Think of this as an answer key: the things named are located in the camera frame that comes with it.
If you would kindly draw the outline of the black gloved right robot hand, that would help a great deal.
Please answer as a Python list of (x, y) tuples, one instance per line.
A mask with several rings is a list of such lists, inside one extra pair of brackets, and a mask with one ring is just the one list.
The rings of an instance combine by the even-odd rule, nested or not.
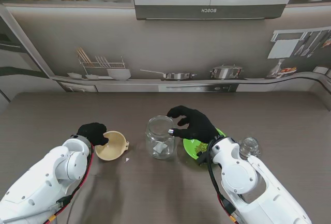
[(178, 118), (183, 116), (177, 125), (188, 125), (186, 129), (174, 128), (171, 135), (182, 139), (196, 139), (203, 143), (218, 140), (220, 134), (205, 114), (186, 106), (173, 107), (167, 113), (167, 117)]

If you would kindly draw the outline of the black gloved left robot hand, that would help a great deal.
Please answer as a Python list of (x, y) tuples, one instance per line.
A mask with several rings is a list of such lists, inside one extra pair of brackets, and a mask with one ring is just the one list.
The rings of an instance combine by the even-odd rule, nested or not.
[(107, 128), (101, 123), (89, 123), (82, 125), (77, 132), (77, 135), (83, 136), (89, 140), (93, 146), (104, 146), (108, 143), (109, 139), (104, 136)]

